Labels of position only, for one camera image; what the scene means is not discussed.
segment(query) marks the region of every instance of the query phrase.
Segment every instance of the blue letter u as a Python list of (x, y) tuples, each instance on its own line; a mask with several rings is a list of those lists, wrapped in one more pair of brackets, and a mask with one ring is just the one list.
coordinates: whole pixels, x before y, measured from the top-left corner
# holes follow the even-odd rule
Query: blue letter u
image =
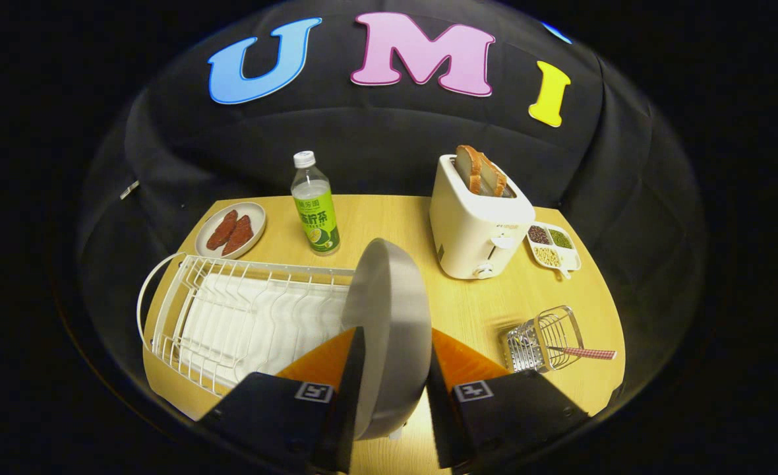
[(278, 64), (274, 69), (257, 78), (242, 75), (245, 50), (257, 41), (253, 36), (210, 57), (210, 97), (220, 104), (249, 102), (289, 84), (295, 79), (307, 60), (307, 36), (310, 29), (322, 23), (321, 18), (307, 18), (287, 23), (272, 30), (272, 36), (280, 37)]

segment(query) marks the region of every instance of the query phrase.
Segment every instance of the plastic bottle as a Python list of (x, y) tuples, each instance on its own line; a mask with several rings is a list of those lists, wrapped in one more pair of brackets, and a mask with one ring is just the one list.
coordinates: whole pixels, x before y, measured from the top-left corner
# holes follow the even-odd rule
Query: plastic bottle
[(330, 180), (316, 167), (316, 156), (310, 150), (298, 152), (293, 159), (292, 197), (307, 243), (317, 255), (331, 255), (339, 249), (339, 229)]

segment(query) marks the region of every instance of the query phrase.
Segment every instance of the letter m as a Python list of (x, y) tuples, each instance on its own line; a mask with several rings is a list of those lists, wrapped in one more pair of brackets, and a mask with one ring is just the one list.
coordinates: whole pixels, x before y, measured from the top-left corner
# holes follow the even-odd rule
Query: letter m
[(450, 58), (439, 85), (470, 96), (491, 96), (492, 88), (486, 82), (486, 56), (494, 36), (455, 24), (431, 40), (403, 13), (363, 13), (356, 19), (366, 25), (368, 33), (363, 66), (351, 73), (353, 83), (387, 85), (401, 81), (401, 73), (392, 68), (395, 51), (416, 84), (429, 81), (441, 63)]

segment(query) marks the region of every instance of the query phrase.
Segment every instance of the metal basket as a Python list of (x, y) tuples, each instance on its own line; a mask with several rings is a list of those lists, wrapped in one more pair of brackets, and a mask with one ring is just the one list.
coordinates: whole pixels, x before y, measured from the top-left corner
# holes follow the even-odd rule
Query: metal basket
[(213, 259), (187, 255), (145, 341), (145, 348), (195, 385), (223, 396), (248, 373), (274, 375), (343, 331), (353, 270)]
[(539, 373), (563, 369), (579, 356), (555, 348), (585, 348), (574, 311), (567, 305), (544, 310), (506, 334), (507, 362), (516, 373), (534, 369)]

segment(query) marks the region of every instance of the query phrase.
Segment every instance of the toaster knob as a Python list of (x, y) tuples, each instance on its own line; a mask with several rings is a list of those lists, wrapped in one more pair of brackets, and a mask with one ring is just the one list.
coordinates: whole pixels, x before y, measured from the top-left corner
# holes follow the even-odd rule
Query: toaster knob
[(492, 267), (491, 264), (477, 265), (477, 268), (474, 269), (474, 276), (477, 277), (477, 279), (488, 279), (489, 277), (494, 277), (494, 267)]

